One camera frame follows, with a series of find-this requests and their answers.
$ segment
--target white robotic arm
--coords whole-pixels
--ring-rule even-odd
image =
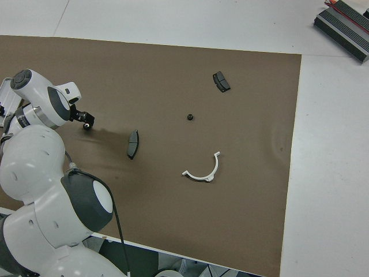
[[[2,140],[0,185],[25,205],[0,220],[0,267],[23,277],[124,277],[81,243],[111,220],[110,193],[90,174],[77,169],[63,173],[64,143],[48,124],[69,120],[63,113],[81,97],[78,89],[69,95],[66,85],[57,89],[36,72],[19,74],[11,86],[30,102],[31,108],[22,108],[29,124],[22,126],[17,116],[10,121],[8,131],[14,135]]]

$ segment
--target white bracket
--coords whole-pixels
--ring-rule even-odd
[[[192,179],[195,179],[195,180],[198,180],[198,181],[211,182],[214,179],[215,172],[217,172],[217,170],[218,170],[218,156],[219,155],[220,155],[220,152],[216,152],[214,154],[214,157],[215,157],[215,167],[214,167],[214,170],[208,176],[205,176],[205,177],[196,177],[196,176],[193,176],[191,173],[189,173],[188,170],[186,170],[185,172],[183,172],[182,175],[183,176],[188,175]]]

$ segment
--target brown cardboard surface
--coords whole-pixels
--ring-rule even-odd
[[[279,275],[300,55],[10,36],[0,36],[0,53],[1,78],[31,68],[78,85],[77,108],[95,125],[57,132],[73,160],[111,187],[125,239]],[[218,70],[230,91],[215,87]],[[212,182],[182,176],[208,175],[217,151]],[[0,201],[20,206],[3,192]],[[113,223],[101,233],[118,236]]]

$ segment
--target white tabletop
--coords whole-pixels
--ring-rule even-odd
[[[369,0],[346,2],[369,8]],[[0,4],[0,35],[303,54],[280,276],[368,275],[369,62],[313,27],[323,0]]]

